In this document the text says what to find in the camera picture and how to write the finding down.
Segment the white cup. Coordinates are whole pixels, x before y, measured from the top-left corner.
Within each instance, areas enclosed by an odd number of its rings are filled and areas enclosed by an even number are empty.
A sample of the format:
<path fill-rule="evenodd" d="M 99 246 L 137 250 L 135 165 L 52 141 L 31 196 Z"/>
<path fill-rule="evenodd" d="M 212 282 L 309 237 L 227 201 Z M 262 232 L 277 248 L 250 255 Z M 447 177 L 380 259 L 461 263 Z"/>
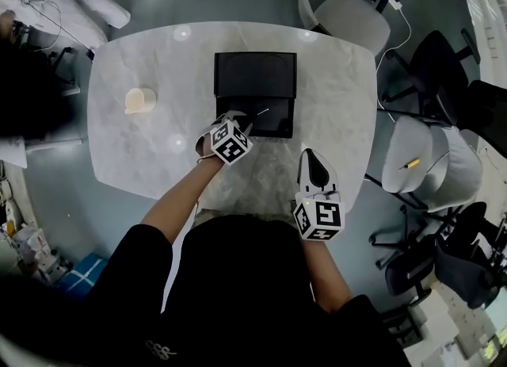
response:
<path fill-rule="evenodd" d="M 125 96 L 125 113 L 149 113 L 157 103 L 157 94 L 149 88 L 133 88 Z"/>

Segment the grey marble table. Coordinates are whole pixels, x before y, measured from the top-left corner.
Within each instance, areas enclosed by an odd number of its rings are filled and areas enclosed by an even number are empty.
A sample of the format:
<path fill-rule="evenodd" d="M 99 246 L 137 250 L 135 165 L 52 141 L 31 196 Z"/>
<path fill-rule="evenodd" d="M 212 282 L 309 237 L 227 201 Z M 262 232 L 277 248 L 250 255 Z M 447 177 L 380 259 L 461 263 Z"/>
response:
<path fill-rule="evenodd" d="M 335 169 L 351 208 L 364 179 L 375 132 L 377 81 L 366 48 L 316 32 L 254 22 L 171 25 L 113 40 L 95 54 L 88 90 L 88 139 L 98 181 L 159 199 L 195 165 L 195 144 L 215 119 L 218 52 L 297 55 L 294 131 L 289 140 L 256 138 L 243 159 L 206 188 L 200 207 L 283 214 L 298 189 L 305 148 Z M 125 113 L 125 96 L 149 88 L 149 113 Z"/>

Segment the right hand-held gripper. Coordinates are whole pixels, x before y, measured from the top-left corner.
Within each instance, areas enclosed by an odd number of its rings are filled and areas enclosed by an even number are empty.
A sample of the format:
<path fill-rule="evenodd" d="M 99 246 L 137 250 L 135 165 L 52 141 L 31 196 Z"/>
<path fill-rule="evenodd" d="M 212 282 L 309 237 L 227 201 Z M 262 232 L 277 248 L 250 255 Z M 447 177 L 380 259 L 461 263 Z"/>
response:
<path fill-rule="evenodd" d="M 299 158 L 298 185 L 293 217 L 300 237 L 308 241 L 330 241 L 345 227 L 345 210 L 336 191 L 309 192 L 311 184 L 320 190 L 337 190 L 337 174 L 317 151 L 305 149 Z"/>

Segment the person's trousers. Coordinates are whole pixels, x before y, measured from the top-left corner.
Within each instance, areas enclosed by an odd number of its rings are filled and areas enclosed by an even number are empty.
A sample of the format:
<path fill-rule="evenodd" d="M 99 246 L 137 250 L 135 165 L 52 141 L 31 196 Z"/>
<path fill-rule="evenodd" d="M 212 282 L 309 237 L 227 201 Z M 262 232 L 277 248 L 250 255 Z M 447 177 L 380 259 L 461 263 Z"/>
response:
<path fill-rule="evenodd" d="M 223 217 L 223 216 L 248 216 L 255 219 L 263 220 L 263 221 L 283 221 L 285 223 L 294 224 L 294 220 L 289 215 L 284 214 L 249 214 L 249 213 L 240 213 L 240 212 L 231 212 L 231 211 L 217 211 L 211 209 L 201 209 L 195 216 L 193 220 L 192 227 L 197 227 L 200 224 L 203 224 L 211 219 Z"/>

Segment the person's right forearm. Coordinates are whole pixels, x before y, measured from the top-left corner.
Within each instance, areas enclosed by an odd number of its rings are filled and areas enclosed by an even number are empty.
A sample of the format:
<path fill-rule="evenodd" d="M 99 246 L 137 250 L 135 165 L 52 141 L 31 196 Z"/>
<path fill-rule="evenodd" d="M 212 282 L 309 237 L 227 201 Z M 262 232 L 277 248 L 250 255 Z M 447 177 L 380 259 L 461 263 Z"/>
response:
<path fill-rule="evenodd" d="M 324 242 L 303 240 L 302 247 L 316 303 L 328 313 L 337 312 L 353 298 L 350 288 Z"/>

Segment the black mesh office chair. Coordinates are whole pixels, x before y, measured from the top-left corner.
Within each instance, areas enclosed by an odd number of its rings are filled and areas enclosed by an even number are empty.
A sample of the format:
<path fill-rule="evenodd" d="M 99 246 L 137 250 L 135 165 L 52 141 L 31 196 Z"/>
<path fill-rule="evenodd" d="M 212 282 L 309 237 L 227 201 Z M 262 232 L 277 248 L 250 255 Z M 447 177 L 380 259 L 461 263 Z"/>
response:
<path fill-rule="evenodd" d="M 435 275 L 470 309 L 488 307 L 507 289 L 507 219 L 495 225 L 486 218 L 487 204 L 476 201 L 456 218 L 447 238 L 435 239 Z"/>

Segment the person's black shirt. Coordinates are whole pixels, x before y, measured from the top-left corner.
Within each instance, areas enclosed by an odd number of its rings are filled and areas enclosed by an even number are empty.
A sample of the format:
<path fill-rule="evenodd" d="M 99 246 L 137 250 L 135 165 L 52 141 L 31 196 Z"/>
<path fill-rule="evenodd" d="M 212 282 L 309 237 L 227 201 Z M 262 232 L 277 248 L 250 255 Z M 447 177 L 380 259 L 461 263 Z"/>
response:
<path fill-rule="evenodd" d="M 326 312 L 311 293 L 298 232 L 225 216 L 173 248 L 138 224 L 79 300 L 23 276 L 0 277 L 0 335 L 88 367 L 410 367 L 366 296 Z"/>

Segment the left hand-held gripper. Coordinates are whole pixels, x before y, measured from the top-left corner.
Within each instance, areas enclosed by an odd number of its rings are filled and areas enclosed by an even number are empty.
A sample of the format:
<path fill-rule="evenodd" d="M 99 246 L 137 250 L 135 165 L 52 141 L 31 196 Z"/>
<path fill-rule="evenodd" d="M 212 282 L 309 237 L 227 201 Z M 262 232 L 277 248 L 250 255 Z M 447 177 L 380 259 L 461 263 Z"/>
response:
<path fill-rule="evenodd" d="M 253 146 L 247 137 L 253 123 L 250 122 L 242 131 L 237 122 L 245 117 L 244 112 L 229 110 L 215 121 L 210 131 L 212 152 L 228 166 L 247 155 Z"/>

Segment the person's left forearm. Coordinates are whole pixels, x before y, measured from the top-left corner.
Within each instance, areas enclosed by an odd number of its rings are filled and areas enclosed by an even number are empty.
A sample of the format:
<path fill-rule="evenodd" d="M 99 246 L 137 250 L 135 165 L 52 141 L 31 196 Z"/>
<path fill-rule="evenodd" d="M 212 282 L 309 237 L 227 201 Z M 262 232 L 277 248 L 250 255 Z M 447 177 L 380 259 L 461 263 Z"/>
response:
<path fill-rule="evenodd" d="M 170 243 L 174 243 L 201 194 L 222 167 L 223 161 L 215 156 L 199 161 L 156 202 L 141 224 L 157 228 Z"/>

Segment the blue bag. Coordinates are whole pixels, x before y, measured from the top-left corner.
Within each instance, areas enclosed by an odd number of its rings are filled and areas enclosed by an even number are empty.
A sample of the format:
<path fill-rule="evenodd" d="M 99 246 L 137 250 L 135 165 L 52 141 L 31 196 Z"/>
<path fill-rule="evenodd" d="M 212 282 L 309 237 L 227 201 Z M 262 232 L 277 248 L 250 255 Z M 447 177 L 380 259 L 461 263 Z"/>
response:
<path fill-rule="evenodd" d="M 55 288 L 70 298 L 81 300 L 95 286 L 107 264 L 106 259 L 91 253 L 66 273 Z"/>

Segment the person's left hand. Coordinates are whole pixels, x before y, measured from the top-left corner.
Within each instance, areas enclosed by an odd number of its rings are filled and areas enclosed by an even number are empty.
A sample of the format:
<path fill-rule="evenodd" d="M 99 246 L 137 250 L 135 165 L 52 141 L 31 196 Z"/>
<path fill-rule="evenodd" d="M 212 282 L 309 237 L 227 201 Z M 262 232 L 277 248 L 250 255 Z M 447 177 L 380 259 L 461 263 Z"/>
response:
<path fill-rule="evenodd" d="M 196 142 L 195 150 L 198 155 L 197 162 L 215 156 L 215 152 L 212 150 L 212 137 L 210 132 L 206 132 L 200 136 Z"/>

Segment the black box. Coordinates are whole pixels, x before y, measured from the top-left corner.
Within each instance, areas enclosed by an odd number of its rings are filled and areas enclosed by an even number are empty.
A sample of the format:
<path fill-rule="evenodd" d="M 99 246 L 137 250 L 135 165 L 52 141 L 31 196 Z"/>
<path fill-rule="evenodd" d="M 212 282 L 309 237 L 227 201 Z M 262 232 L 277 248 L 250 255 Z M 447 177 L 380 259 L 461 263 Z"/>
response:
<path fill-rule="evenodd" d="M 297 95 L 297 55 L 293 52 L 220 52 L 214 59 L 215 111 L 247 116 L 269 108 L 253 123 L 250 135 L 290 139 Z"/>

